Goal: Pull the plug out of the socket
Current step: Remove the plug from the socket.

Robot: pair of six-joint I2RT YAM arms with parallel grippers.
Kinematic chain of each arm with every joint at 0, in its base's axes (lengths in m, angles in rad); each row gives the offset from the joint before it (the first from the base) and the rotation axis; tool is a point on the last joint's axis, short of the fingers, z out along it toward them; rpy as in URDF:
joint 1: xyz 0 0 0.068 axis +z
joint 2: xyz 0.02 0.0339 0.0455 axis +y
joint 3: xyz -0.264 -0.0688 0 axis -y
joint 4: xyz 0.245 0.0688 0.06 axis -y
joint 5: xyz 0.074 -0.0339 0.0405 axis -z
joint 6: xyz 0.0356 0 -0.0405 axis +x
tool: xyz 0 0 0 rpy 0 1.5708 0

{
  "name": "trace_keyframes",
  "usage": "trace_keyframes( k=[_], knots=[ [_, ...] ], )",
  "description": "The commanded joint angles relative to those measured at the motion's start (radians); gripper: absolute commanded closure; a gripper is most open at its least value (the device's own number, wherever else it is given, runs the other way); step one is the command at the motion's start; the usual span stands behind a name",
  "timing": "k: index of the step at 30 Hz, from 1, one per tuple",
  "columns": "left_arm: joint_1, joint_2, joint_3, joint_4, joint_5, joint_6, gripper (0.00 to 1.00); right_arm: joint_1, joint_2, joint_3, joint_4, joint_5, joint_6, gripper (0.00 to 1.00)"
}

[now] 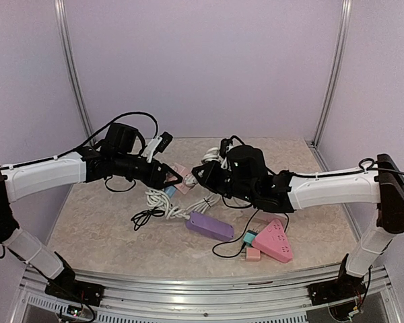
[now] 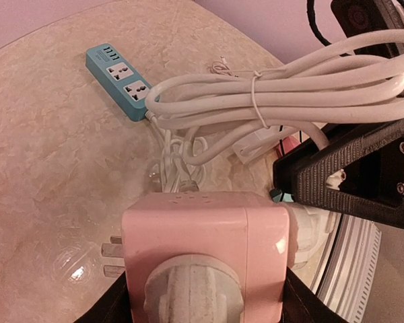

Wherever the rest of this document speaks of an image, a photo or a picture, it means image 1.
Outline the pink small plug adapter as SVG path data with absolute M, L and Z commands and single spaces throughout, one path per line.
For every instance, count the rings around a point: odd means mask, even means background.
M 181 182 L 178 184 L 174 184 L 164 190 L 164 192 L 169 196 L 173 197 L 176 192 L 180 192 L 181 194 L 187 194 L 191 189 L 191 172 L 185 166 L 182 166 L 178 163 L 174 163 L 172 169 L 182 178 Z

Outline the light blue small plug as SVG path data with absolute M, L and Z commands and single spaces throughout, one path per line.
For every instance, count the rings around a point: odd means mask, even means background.
M 175 186 L 169 186 L 169 187 L 164 189 L 165 194 L 169 198 L 172 198 L 176 191 L 177 191 L 177 188 Z

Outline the purple power strip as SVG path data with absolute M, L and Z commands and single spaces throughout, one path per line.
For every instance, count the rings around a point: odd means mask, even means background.
M 221 242 L 234 238 L 234 228 L 230 224 L 195 211 L 190 213 L 185 225 L 191 231 Z

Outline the teal plug adapter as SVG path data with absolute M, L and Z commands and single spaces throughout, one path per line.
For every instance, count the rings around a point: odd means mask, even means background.
M 253 240 L 256 238 L 258 233 L 253 230 L 247 230 L 242 239 L 242 245 L 244 247 L 251 247 Z

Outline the pink triangular power strip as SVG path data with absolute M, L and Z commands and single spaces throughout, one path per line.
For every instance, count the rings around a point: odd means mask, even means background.
M 274 219 L 252 241 L 252 247 L 273 259 L 288 263 L 294 255 L 280 220 Z

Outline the white power strip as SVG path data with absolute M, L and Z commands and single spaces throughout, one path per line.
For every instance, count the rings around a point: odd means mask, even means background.
M 266 222 L 266 223 L 270 223 L 274 219 L 280 220 L 283 225 L 285 225 L 288 222 L 288 217 L 284 214 L 258 212 L 255 215 L 255 220 Z

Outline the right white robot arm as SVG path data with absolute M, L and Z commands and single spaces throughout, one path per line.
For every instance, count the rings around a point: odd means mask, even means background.
M 313 174 L 288 170 L 274 173 L 263 152 L 239 145 L 192 169 L 197 182 L 224 198 L 246 201 L 267 213 L 293 213 L 321 205 L 372 203 L 376 217 L 359 244 L 342 260 L 331 293 L 339 299 L 354 291 L 373 262 L 404 233 L 404 173 L 392 158 L 380 154 L 356 168 Z

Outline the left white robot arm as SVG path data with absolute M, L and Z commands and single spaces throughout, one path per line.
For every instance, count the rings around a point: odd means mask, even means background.
M 56 252 L 51 252 L 20 227 L 10 204 L 51 188 L 111 176 L 130 182 L 138 180 L 156 190 L 180 184 L 182 176 L 154 157 L 170 144 L 172 135 L 163 133 L 154 137 L 134 154 L 135 140 L 140 138 L 136 128 L 114 122 L 95 147 L 82 145 L 61 157 L 0 166 L 0 245 L 42 273 L 66 299 L 74 299 L 81 292 L 73 269 Z

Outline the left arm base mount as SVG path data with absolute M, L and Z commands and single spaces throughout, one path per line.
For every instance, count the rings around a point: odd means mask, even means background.
M 105 287 L 100 284 L 76 280 L 70 287 L 57 287 L 49 283 L 44 292 L 59 299 L 98 307 L 102 301 L 104 289 Z

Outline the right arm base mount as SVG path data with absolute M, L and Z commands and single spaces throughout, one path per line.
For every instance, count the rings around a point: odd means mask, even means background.
M 307 287 L 313 306 L 342 301 L 358 295 L 363 296 L 366 286 L 359 282 L 356 286 L 351 283 L 338 283 L 336 279 L 310 284 Z

